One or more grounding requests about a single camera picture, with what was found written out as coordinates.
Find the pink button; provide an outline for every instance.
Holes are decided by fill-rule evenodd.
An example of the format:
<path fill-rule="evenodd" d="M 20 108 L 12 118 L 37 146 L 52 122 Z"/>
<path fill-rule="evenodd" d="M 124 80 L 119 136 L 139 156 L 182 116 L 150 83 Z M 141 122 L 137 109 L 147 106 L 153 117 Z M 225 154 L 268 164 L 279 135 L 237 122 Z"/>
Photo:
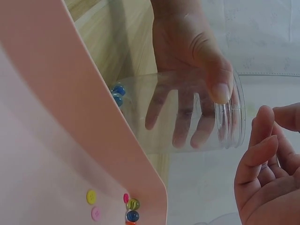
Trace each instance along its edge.
<path fill-rule="evenodd" d="M 124 201 L 125 204 L 128 203 L 128 201 L 129 201 L 129 195 L 128 194 L 123 195 L 123 201 Z"/>
<path fill-rule="evenodd" d="M 98 208 L 98 207 L 94 207 L 93 209 L 92 209 L 92 219 L 94 220 L 94 221 L 99 221 L 100 220 L 100 217 L 101 217 L 101 215 L 100 215 L 100 209 Z"/>

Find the hand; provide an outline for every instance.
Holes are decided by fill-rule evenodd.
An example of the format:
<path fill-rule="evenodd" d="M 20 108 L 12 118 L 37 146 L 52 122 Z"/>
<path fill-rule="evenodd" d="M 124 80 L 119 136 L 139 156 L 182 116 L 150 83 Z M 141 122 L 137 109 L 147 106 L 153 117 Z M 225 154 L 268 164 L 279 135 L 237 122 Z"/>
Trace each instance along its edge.
<path fill-rule="evenodd" d="M 184 74 L 181 71 L 176 71 L 158 75 L 158 84 L 146 116 L 146 128 L 152 129 L 154 127 L 168 93 L 173 89 L 178 90 L 178 114 L 173 133 L 173 145 L 180 148 L 186 142 L 194 110 L 194 94 L 198 94 L 202 115 L 190 144 L 195 149 L 200 148 L 207 141 L 214 128 L 215 107 L 208 96 L 203 73 L 199 70 L 187 71 Z"/>
<path fill-rule="evenodd" d="M 158 72 L 187 71 L 200 68 L 199 79 L 206 81 L 206 91 L 209 93 L 210 99 L 220 104 L 228 102 L 233 90 L 233 69 L 218 48 L 201 9 L 188 14 L 175 13 L 155 18 L 153 46 Z M 169 91 L 177 89 L 176 82 L 171 81 L 171 79 L 171 76 L 164 79 L 163 75 L 158 79 L 146 116 L 145 125 L 147 129 L 152 129 L 155 125 Z M 189 90 L 186 86 L 185 89 L 178 92 L 178 99 L 178 117 L 173 134 L 175 147 L 181 147 L 187 137 L 191 120 L 190 112 L 193 111 L 193 90 Z M 211 113 L 212 101 L 202 105 L 202 111 L 207 112 L 209 117 L 214 114 Z M 201 130 L 202 121 L 199 121 L 198 130 Z M 197 142 L 192 144 L 194 148 L 199 147 L 201 141 Z"/>
<path fill-rule="evenodd" d="M 252 122 L 249 148 L 238 166 L 235 198 L 243 225 L 298 225 L 300 221 L 300 155 L 283 134 L 296 130 L 289 117 L 296 107 L 262 106 Z"/>

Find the blue marble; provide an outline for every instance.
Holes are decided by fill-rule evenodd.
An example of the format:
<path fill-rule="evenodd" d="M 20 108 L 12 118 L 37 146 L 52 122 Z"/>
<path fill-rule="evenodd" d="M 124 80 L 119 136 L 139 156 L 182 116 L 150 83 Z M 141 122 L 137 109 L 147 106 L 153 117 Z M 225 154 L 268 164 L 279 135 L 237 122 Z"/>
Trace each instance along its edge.
<path fill-rule="evenodd" d="M 119 93 L 120 95 L 124 96 L 126 94 L 125 88 L 121 84 L 116 84 L 112 89 L 112 93 Z"/>
<path fill-rule="evenodd" d="M 133 210 L 133 211 L 129 211 L 129 212 L 127 213 L 126 218 L 127 218 L 127 220 L 130 221 L 130 222 L 136 222 L 136 221 L 139 220 L 140 215 L 139 215 L 139 213 L 138 213 L 137 211 L 134 211 L 134 210 Z"/>
<path fill-rule="evenodd" d="M 123 105 L 123 97 L 119 93 L 112 93 L 113 99 L 116 101 L 118 107 L 121 107 Z"/>

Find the wrist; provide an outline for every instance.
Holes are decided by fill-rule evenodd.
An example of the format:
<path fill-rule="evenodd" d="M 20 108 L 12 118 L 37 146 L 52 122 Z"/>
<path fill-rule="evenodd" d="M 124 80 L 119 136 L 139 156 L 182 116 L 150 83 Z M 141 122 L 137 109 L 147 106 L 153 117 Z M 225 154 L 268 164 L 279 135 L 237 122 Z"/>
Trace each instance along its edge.
<path fill-rule="evenodd" d="M 201 0 L 150 0 L 154 18 L 202 13 Z"/>

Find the wooden surface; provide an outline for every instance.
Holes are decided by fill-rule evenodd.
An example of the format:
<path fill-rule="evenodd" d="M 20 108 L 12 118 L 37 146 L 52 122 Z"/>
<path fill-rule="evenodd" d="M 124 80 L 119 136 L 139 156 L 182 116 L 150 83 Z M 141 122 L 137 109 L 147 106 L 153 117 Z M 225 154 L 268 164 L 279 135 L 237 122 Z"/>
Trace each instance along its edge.
<path fill-rule="evenodd" d="M 108 86 L 156 72 L 150 0 L 65 0 L 84 43 Z M 148 155 L 167 186 L 169 155 Z"/>

